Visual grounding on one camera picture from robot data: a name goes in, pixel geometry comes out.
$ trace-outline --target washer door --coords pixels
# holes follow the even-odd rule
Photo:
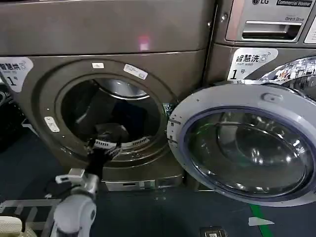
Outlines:
[[[316,200],[316,103],[280,85],[227,84],[182,101],[169,146],[199,182],[267,206]]]

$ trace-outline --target circular door opening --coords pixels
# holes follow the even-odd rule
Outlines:
[[[160,112],[145,91],[118,79],[81,82],[65,95],[61,115],[68,129],[86,142],[129,143],[155,136]]]
[[[301,135],[248,111],[225,111],[195,121],[184,147],[212,182],[249,197],[293,192],[310,180],[314,170],[310,147]]]

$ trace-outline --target gray machine body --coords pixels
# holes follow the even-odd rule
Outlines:
[[[150,142],[109,162],[103,181],[109,190],[176,186],[184,171],[167,144],[168,113],[200,85],[213,11],[212,0],[4,2],[0,61],[32,66],[22,82],[18,75],[11,83],[9,71],[2,71],[2,79],[19,84],[19,89],[11,86],[15,100],[66,168],[86,164],[84,142],[61,114],[72,86],[115,78],[140,88],[158,109],[158,131]],[[94,63],[102,66],[95,68]],[[145,72],[146,78],[127,73],[126,65]]]
[[[234,53],[239,48],[274,48],[278,51],[277,57],[271,62],[246,75],[243,79],[259,79],[264,74],[273,71],[276,67],[285,65],[297,59],[314,56],[316,42],[311,43],[315,30],[313,22],[316,17],[315,1],[283,1],[309,2],[309,7],[280,5],[280,0],[258,1],[222,1],[218,7],[213,32],[212,46],[207,62],[205,84],[223,81],[230,78],[229,72]],[[286,32],[285,28],[291,24],[299,24],[295,37],[278,39],[273,36],[274,26],[285,26],[278,29]],[[265,32],[256,37],[244,38],[243,33]]]

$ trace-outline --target label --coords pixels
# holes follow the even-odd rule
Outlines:
[[[92,63],[92,67],[96,69],[102,69],[104,68],[104,63]]]
[[[316,43],[316,18],[314,18],[314,21],[307,33],[304,43]]]
[[[312,0],[277,0],[278,6],[299,6],[299,7],[311,7]]]
[[[227,80],[246,83],[244,79],[248,75],[274,60],[277,55],[278,50],[275,48],[239,48],[234,53]]]
[[[57,126],[55,119],[53,117],[44,117],[44,120],[52,132],[59,132],[59,127]]]
[[[33,62],[26,57],[0,57],[0,72],[14,92],[21,92]]]
[[[146,77],[148,76],[148,73],[146,73],[145,71],[143,71],[139,68],[136,68],[132,65],[129,65],[129,64],[125,64],[125,67],[123,70],[124,70],[124,72],[132,74],[133,76],[136,76],[142,80],[145,80]]]

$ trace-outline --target dark gray floor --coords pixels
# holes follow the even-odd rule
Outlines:
[[[0,154],[1,201],[43,198],[48,180],[62,168],[38,137],[27,133]],[[248,204],[213,192],[184,188],[101,193],[91,236],[198,237],[199,230],[222,226],[229,237],[260,237],[248,226]],[[275,237],[314,237],[316,203],[291,208],[262,207]]]

